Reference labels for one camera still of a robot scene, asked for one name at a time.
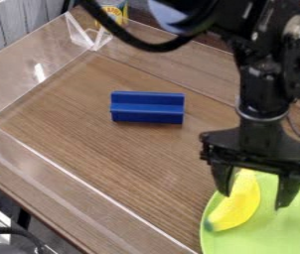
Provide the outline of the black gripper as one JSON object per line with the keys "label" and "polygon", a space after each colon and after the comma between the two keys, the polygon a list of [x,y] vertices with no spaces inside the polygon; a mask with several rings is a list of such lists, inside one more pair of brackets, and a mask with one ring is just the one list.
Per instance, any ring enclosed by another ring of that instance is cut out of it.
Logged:
{"label": "black gripper", "polygon": [[201,159],[212,167],[216,186],[231,195],[236,168],[279,176],[275,209],[288,207],[300,191],[300,142],[279,122],[250,122],[220,131],[204,132]]}

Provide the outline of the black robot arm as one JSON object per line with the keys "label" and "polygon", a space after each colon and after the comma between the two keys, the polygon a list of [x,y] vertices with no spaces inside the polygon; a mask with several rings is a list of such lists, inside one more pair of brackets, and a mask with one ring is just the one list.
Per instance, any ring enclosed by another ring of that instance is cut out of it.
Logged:
{"label": "black robot arm", "polygon": [[300,102],[300,0],[148,0],[160,26],[176,35],[152,44],[109,17],[97,0],[80,6],[106,30],[134,48],[153,53],[177,50],[205,32],[232,49],[240,73],[236,128],[204,132],[201,159],[212,167],[223,195],[235,190],[238,168],[279,178],[275,207],[291,205],[300,191],[300,132],[282,126]]}

